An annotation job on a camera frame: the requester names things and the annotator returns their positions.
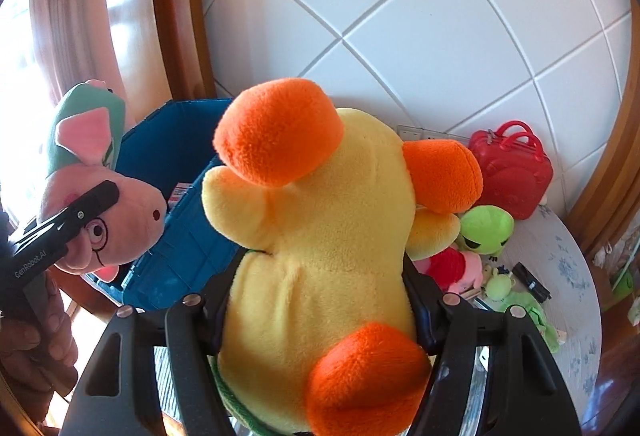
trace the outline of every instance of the red plush toy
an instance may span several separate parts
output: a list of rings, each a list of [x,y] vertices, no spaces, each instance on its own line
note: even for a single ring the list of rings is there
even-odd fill
[[[416,261],[416,267],[420,273],[431,276],[442,291],[447,291],[453,283],[462,279],[466,267],[465,256],[448,247],[435,256]]]

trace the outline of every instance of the yellow stuffed duck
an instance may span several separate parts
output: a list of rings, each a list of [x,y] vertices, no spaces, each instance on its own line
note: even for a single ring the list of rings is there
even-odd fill
[[[226,407],[261,435],[392,436],[430,374],[402,283],[404,251],[438,253],[479,198],[471,153],[402,142],[315,83],[241,93],[215,132],[204,210],[250,251],[212,363]]]

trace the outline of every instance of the pig eye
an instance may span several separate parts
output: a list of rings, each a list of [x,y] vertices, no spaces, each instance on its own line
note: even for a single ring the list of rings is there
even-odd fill
[[[96,218],[90,221],[85,228],[89,233],[92,250],[94,252],[101,251],[109,239],[107,224],[101,218]]]

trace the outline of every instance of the stuffed toy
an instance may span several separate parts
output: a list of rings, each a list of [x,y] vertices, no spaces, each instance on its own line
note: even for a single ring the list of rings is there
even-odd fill
[[[149,250],[162,235],[166,202],[151,185],[114,172],[124,133],[125,103],[91,80],[68,91],[56,107],[44,145],[47,172],[38,223],[49,219],[104,180],[118,186],[118,202],[92,220],[57,266],[94,272],[112,281],[118,265]]]
[[[513,217],[494,205],[473,207],[460,218],[460,235],[456,240],[460,250],[489,254],[497,261],[513,234]]]
[[[442,291],[460,294],[482,285],[482,260],[473,252],[447,247],[426,259],[414,261],[418,272],[429,275]]]
[[[226,167],[204,178],[206,216],[251,249],[211,363],[226,407],[259,435],[402,432],[431,369],[403,254],[455,240],[478,163],[453,140],[402,142],[303,79],[240,93],[214,146]]]
[[[492,277],[484,285],[484,294],[492,301],[503,301],[515,284],[513,275],[494,269]]]
[[[540,335],[546,342],[546,346],[552,353],[558,353],[560,344],[566,340],[566,333],[559,332],[556,328],[546,320],[545,311],[536,299],[528,291],[511,291],[500,301],[496,311],[505,312],[514,304],[522,306],[531,317],[533,324],[536,325]]]

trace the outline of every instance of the floral tablecloth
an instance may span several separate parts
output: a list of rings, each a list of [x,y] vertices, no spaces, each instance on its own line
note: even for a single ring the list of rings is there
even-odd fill
[[[581,419],[598,375],[602,347],[600,307],[591,273],[564,224],[544,206],[528,220],[516,222],[497,264],[511,270],[519,261],[551,292],[551,299],[543,304],[545,314],[553,326],[567,333],[566,343],[554,356]]]

